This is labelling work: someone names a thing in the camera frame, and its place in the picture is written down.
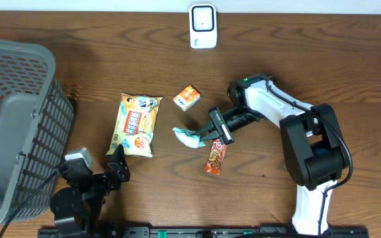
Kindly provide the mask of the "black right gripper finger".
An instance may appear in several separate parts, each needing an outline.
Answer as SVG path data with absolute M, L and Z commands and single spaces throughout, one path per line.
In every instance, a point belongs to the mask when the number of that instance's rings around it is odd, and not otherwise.
M 210 130 L 212 130 L 213 128 L 214 128 L 214 125 L 213 125 L 212 121 L 209 121 L 203 127 L 201 127 L 201 129 L 197 130 L 196 132 L 193 132 L 192 136 L 201 136 L 202 134 L 204 134 L 206 132 L 209 133 Z
M 215 131 L 209 132 L 205 136 L 202 136 L 200 140 L 201 141 L 215 140 L 215 139 L 218 139 L 219 137 L 220 137 L 220 134 L 215 130 Z

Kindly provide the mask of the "teal snack packet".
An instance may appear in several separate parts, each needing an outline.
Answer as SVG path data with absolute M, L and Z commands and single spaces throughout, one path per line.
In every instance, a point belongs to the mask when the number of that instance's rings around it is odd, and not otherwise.
M 200 140 L 200 136 L 194 135 L 194 131 L 181 128 L 173 128 L 173 132 L 177 139 L 189 148 L 205 147 L 206 144 Z

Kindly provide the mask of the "red chocolate bar wrapper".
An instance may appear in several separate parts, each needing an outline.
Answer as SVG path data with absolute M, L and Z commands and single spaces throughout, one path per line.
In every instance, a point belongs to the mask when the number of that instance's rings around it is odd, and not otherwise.
M 219 175 L 221 173 L 221 166 L 226 154 L 227 145 L 223 144 L 219 139 L 213 141 L 208 160 L 204 167 L 204 171 Z

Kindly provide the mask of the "small orange box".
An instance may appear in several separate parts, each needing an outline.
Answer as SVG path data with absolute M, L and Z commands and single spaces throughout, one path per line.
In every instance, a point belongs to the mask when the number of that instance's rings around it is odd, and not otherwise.
M 178 95 L 173 98 L 173 102 L 184 112 L 197 103 L 201 98 L 201 94 L 192 86 L 184 88 Z

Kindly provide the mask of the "yellow snack bag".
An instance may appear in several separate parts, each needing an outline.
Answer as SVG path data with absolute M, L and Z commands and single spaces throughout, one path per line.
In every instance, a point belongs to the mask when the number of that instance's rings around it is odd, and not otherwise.
M 152 158 L 151 141 L 162 97 L 122 93 L 106 156 L 121 145 L 127 156 Z

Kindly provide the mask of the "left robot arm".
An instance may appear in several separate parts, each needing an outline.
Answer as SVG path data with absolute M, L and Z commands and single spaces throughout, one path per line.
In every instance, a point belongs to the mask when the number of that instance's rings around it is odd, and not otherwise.
M 130 171 L 122 145 L 108 156 L 109 170 L 95 174 L 90 169 L 93 158 L 85 147 L 65 155 L 57 167 L 69 185 L 50 200 L 59 237 L 119 237 L 117 226 L 100 221 L 105 197 L 130 180 Z

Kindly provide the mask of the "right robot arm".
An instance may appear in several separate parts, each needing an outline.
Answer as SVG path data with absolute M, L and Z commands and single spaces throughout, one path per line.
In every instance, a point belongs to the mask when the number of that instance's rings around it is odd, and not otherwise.
M 295 232 L 325 235 L 333 189 L 347 183 L 353 174 L 353 159 L 341 133 L 334 109 L 314 106 L 280 90 L 273 77 L 262 73 L 232 81 L 227 94 L 232 109 L 215 106 L 210 121 L 195 134 L 201 141 L 233 143 L 233 132 L 264 118 L 280 130 L 284 162 L 297 185 Z

